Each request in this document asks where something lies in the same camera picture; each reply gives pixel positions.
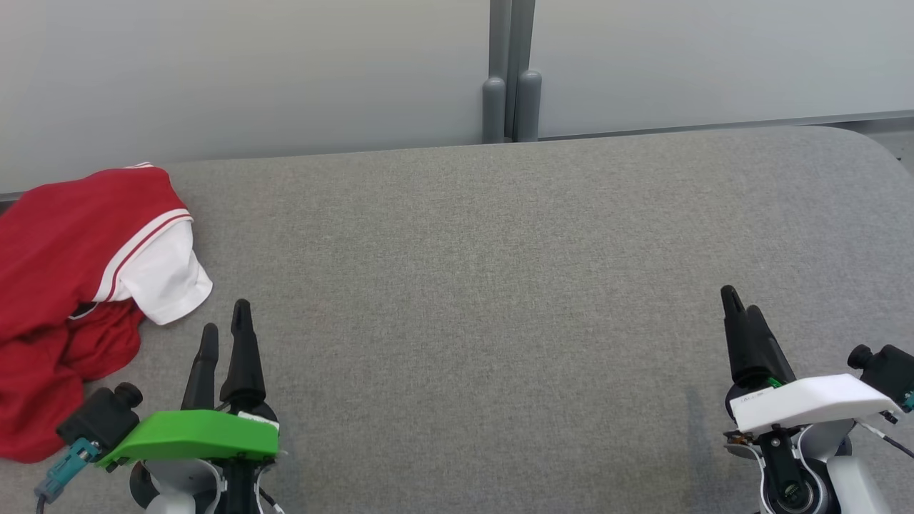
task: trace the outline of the black cable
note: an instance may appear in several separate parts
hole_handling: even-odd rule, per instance
[[[901,443],[899,443],[895,439],[892,439],[889,436],[885,436],[885,437],[883,437],[883,439],[886,440],[886,443],[889,443],[889,444],[895,446],[897,449],[901,450],[902,452],[907,454],[909,457],[914,458],[914,452],[908,450],[908,448],[904,447]]]
[[[272,496],[267,494],[267,491],[263,490],[263,487],[260,488],[260,495],[263,499],[267,500],[267,503],[270,504],[270,507],[276,507],[276,500]]]

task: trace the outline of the red cloth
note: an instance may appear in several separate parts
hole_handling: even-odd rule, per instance
[[[149,166],[38,187],[0,216],[0,457],[51,456],[63,445],[55,428],[82,403],[83,381],[136,355],[143,313],[133,300],[71,315],[105,300],[100,291],[116,281],[125,245],[135,251],[137,236],[149,239],[158,230],[151,224],[177,209],[186,213],[167,173]]]

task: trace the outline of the green plastic bracket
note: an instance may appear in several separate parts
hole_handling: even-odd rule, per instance
[[[95,463],[128,465],[144,459],[270,459],[279,452],[279,430],[218,411],[164,411],[144,419],[109,454]]]

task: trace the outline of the white wall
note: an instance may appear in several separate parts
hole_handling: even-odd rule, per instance
[[[479,143],[485,0],[0,0],[0,193],[106,166]]]
[[[914,109],[909,0],[537,0],[540,137]]]

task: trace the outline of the floor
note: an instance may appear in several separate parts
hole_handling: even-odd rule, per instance
[[[843,128],[868,136],[885,146],[914,175],[914,118],[829,123],[826,126]]]

